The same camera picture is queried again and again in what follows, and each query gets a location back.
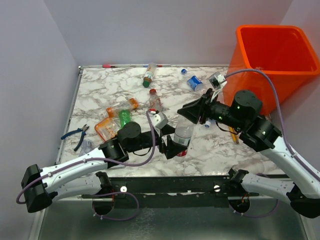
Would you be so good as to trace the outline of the red label clear bottle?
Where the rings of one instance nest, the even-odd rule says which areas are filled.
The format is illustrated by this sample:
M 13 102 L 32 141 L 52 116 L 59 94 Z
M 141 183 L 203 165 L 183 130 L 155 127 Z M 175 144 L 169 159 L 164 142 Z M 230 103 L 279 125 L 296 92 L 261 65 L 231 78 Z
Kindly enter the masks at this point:
M 176 155 L 177 157 L 183 157 L 187 154 L 188 147 L 193 136 L 194 126 L 195 125 L 187 118 L 183 116 L 178 117 L 177 125 L 175 127 L 175 132 L 173 136 L 173 141 L 175 143 L 185 146 L 186 149 L 178 153 Z

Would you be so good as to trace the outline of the red cap clear bottle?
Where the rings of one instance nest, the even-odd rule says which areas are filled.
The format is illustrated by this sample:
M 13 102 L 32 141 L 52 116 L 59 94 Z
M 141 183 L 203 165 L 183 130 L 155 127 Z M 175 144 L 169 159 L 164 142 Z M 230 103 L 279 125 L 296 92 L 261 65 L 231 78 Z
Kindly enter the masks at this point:
M 161 112 L 163 110 L 160 97 L 158 96 L 155 89 L 149 90 L 149 108 L 158 112 Z

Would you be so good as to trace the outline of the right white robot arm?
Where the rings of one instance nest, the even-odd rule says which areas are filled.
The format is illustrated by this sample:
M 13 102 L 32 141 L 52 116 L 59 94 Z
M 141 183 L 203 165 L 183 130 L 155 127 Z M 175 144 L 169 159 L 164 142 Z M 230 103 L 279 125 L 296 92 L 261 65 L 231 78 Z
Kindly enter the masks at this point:
M 257 193 L 289 204 L 298 214 L 314 219 L 320 215 L 320 173 L 286 146 L 284 134 L 260 115 L 262 101 L 249 90 L 238 91 L 230 106 L 212 100 L 209 89 L 199 99 L 183 105 L 178 114 L 193 124 L 214 120 L 235 129 L 240 140 L 275 163 L 289 181 L 266 178 L 247 170 L 229 171 L 230 191 L 240 196 Z

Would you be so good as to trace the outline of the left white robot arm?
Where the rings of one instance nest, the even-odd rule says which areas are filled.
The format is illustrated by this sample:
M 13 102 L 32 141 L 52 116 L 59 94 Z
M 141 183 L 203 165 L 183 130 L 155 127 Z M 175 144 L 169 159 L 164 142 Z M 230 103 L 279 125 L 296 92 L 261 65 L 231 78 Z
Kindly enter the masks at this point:
M 43 168 L 37 164 L 30 165 L 22 178 L 22 190 L 16 197 L 16 203 L 26 205 L 29 213 L 35 213 L 69 197 L 106 197 L 112 185 L 104 171 L 118 165 L 133 166 L 128 162 L 129 153 L 158 149 L 171 159 L 186 150 L 185 145 L 171 139 L 174 131 L 166 124 L 161 129 L 152 126 L 150 131 L 142 132 L 140 125 L 132 121 L 120 129 L 116 137 L 80 157 Z

